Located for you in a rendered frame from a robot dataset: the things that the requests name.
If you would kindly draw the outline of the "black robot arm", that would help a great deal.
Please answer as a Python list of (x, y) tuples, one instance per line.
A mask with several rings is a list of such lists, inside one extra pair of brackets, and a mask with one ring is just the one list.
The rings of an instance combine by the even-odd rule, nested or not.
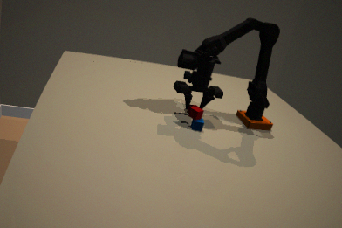
[(263, 121), (264, 108), (270, 106), (266, 98), (268, 90), (266, 79), (272, 54), (271, 51), (279, 38), (280, 28), (278, 25), (268, 22), (262, 23), (255, 18), (249, 17), (241, 24), (230, 28), (230, 30), (225, 31), (223, 34), (204, 39), (202, 44), (194, 52), (182, 49), (182, 53), (178, 58), (178, 67), (190, 70), (197, 69), (200, 73), (211, 74), (215, 63), (221, 64), (217, 55), (228, 44), (252, 30), (260, 31), (261, 50), (258, 56), (256, 76), (249, 82), (249, 87), (247, 88), (251, 102), (245, 114), (251, 120)]

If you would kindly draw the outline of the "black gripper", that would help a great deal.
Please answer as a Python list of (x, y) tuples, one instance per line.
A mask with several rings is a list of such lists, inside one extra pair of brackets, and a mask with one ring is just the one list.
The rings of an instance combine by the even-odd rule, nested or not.
[(223, 97), (223, 91), (218, 86), (209, 87), (209, 82), (212, 80), (210, 76), (211, 74), (195, 71), (195, 80), (192, 81), (192, 86), (188, 86), (184, 81), (177, 80), (174, 83), (175, 91), (177, 93), (183, 93), (185, 96), (187, 110), (193, 97), (191, 94), (192, 91), (203, 93), (200, 109), (204, 109), (212, 100), (214, 100), (215, 98), (213, 96), (219, 99)]

